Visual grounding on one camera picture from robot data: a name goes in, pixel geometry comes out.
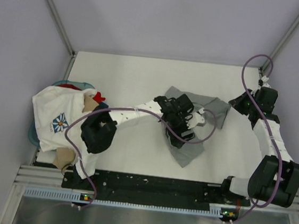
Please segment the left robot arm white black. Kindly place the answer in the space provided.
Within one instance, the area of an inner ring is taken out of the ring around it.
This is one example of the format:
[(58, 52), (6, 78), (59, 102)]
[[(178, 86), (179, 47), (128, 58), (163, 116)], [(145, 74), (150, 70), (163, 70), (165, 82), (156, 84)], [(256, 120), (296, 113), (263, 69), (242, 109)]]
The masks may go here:
[(99, 154), (110, 148), (120, 129), (156, 120), (165, 126), (170, 145), (180, 149), (185, 143), (193, 143), (193, 129), (203, 124), (203, 110), (195, 110), (186, 94), (179, 97), (155, 97), (134, 107), (97, 107), (79, 120), (80, 138), (85, 147), (76, 149), (78, 161), (73, 167), (74, 182), (79, 188), (91, 186), (95, 173), (95, 161)]

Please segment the grey t-shirt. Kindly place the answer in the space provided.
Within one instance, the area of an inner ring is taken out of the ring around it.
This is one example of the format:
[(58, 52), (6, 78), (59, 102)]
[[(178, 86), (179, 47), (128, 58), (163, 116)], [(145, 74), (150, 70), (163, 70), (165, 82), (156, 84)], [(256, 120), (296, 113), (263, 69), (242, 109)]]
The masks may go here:
[[(200, 109), (208, 109), (213, 112), (216, 118), (209, 112), (203, 113), (203, 117), (207, 123), (209, 123), (210, 130), (213, 129), (213, 126), (216, 126), (216, 129), (222, 129), (223, 124), (225, 123), (225, 119), (231, 106), (221, 99), (217, 97), (211, 96), (203, 96), (193, 94), (191, 92), (183, 92), (180, 89), (172, 86), (170, 87), (166, 93), (165, 97), (167, 98), (178, 98), (182, 94), (186, 94), (188, 98), (194, 105), (193, 112), (197, 112)], [(200, 156), (204, 151), (203, 144), (187, 144), (183, 143), (181, 148), (177, 148), (171, 145), (170, 143), (170, 135), (167, 128), (163, 128), (163, 137), (165, 139), (165, 143), (173, 156), (176, 162), (180, 165), (180, 167), (184, 168), (191, 163), (192, 160)]]

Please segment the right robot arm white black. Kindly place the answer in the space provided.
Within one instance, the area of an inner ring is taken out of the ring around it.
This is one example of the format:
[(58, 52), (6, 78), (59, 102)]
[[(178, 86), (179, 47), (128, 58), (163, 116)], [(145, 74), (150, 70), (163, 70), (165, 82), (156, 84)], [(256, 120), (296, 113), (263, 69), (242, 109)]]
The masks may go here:
[(225, 186), (219, 190), (220, 199), (229, 204), (241, 195), (269, 201), (276, 186), (280, 157), (280, 183), (271, 203), (288, 208), (299, 188), (299, 164), (288, 154), (280, 133), (280, 120), (272, 113), (278, 92), (263, 86), (254, 92), (249, 89), (248, 92), (230, 100), (229, 104), (251, 122), (262, 161), (249, 178), (227, 177), (223, 181)]

